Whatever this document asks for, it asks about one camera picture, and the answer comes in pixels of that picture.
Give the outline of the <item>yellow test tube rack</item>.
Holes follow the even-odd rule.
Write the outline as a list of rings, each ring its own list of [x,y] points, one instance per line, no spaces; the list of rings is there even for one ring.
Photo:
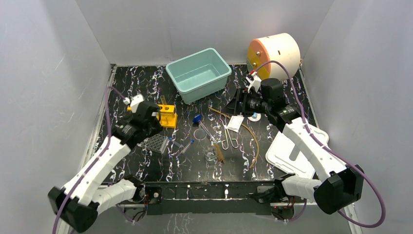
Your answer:
[[[175,113],[175,106],[163,105],[163,104],[157,104],[157,105],[160,107],[159,113],[157,115],[157,119],[159,120],[162,128],[175,128],[177,125],[177,114]],[[127,117],[127,121],[131,123],[132,125],[136,126],[133,123],[133,113],[131,111]]]

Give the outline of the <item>amber glass test tube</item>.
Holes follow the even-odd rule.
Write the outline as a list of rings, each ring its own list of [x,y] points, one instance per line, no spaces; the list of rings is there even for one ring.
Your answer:
[[[166,101],[166,98],[165,98],[164,95],[161,95],[161,96],[160,96],[160,99],[161,99],[161,103],[162,103],[163,105],[167,105],[167,101]]]

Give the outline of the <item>clear plastic well rack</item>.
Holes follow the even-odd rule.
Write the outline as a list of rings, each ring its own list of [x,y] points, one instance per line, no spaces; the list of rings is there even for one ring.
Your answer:
[[[137,146],[143,149],[147,149],[153,152],[163,154],[167,148],[168,142],[169,142],[168,137],[164,135],[156,134],[152,137],[145,139],[141,143],[138,143]]]

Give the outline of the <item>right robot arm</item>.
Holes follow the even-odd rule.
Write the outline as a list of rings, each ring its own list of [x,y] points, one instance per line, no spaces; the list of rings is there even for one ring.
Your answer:
[[[280,133],[289,138],[315,169],[318,179],[303,178],[294,173],[277,178],[272,189],[281,202],[299,196],[317,203],[326,214],[354,203],[361,198],[362,169],[344,163],[331,155],[327,147],[317,144],[307,132],[295,104],[287,104],[283,86],[277,79],[265,79],[260,92],[237,89],[231,101],[223,108],[225,114],[265,114]]]

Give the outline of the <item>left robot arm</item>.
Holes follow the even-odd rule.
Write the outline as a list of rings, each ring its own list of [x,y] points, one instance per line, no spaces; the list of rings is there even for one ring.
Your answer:
[[[83,233],[99,214],[122,201],[139,203],[145,198],[142,183],[132,176],[106,190],[98,188],[115,167],[137,144],[163,130],[157,115],[160,107],[149,101],[133,101],[131,112],[112,125],[101,147],[90,161],[62,188],[47,194],[57,219],[76,232]]]

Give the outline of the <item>white paper packet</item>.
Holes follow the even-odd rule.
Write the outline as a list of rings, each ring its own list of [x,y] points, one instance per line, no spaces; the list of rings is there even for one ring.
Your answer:
[[[241,115],[231,116],[226,128],[228,130],[238,133],[240,131],[240,127],[243,123],[243,120],[244,117]]]

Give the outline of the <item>blue tool in blister pack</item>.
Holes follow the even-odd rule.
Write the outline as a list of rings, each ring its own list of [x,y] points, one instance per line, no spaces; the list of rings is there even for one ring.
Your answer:
[[[248,117],[248,119],[252,122],[258,122],[261,119],[261,114],[254,113],[252,116]]]

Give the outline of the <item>amber rubber tubing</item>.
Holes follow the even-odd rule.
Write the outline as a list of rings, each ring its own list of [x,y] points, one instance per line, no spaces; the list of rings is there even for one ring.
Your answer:
[[[212,108],[212,107],[208,107],[208,109],[211,110],[211,111],[213,111],[213,112],[215,112],[215,113],[217,113],[217,114],[219,114],[219,115],[223,115],[224,117],[226,117],[226,118],[228,118],[228,119],[231,118],[231,116],[229,116],[229,115],[227,115],[227,114],[224,114],[224,113],[222,113],[222,112],[220,112],[220,111],[218,111],[218,110],[216,110],[216,109],[214,109],[214,108]],[[256,162],[257,162],[257,159],[258,159],[258,156],[259,156],[259,154],[260,154],[259,141],[257,140],[256,135],[254,134],[254,132],[253,132],[247,125],[245,125],[245,124],[242,123],[241,126],[244,127],[246,130],[248,130],[248,132],[251,134],[253,140],[254,140],[255,143],[256,143],[256,147],[257,147],[257,149],[256,149],[256,154],[255,154],[255,157],[253,158],[251,164],[249,165],[249,169],[252,169],[252,168],[255,166],[255,164],[256,164]]]

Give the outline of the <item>clear plastic funnel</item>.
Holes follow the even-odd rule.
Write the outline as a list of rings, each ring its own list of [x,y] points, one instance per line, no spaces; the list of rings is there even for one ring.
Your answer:
[[[196,140],[208,140],[211,144],[217,144],[218,140],[210,133],[203,128],[198,128],[194,131],[193,136]]]

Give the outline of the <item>teal plastic bin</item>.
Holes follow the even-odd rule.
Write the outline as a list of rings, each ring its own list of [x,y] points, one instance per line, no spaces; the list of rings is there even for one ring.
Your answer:
[[[225,88],[232,70],[214,48],[207,48],[166,65],[180,97],[185,104]]]

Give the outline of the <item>brown test tube brush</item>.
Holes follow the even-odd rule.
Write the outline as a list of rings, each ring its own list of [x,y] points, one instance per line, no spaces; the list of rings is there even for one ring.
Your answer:
[[[217,143],[213,143],[213,146],[216,150],[216,156],[219,162],[224,163],[224,155],[219,147],[219,145]]]

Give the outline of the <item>glass beaker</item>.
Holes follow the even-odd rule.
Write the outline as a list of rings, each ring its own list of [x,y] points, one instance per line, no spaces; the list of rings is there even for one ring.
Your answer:
[[[217,163],[217,155],[215,152],[215,147],[213,146],[207,146],[204,148],[204,155],[205,155],[205,160],[208,164],[214,165]]]

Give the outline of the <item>white plastic bin lid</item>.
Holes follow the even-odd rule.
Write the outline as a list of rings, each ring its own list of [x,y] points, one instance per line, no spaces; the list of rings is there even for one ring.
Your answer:
[[[327,141],[328,135],[324,131],[287,125],[284,133],[276,135],[265,158],[286,173],[309,179],[318,174],[324,181],[331,171],[328,167],[331,157],[323,149]]]

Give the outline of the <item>white cylindrical drawer cabinet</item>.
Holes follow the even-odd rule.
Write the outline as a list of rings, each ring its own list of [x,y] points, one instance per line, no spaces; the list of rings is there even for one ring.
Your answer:
[[[300,49],[291,35],[281,33],[250,42],[246,54],[249,72],[270,60],[281,63],[292,76],[297,72],[301,62]]]

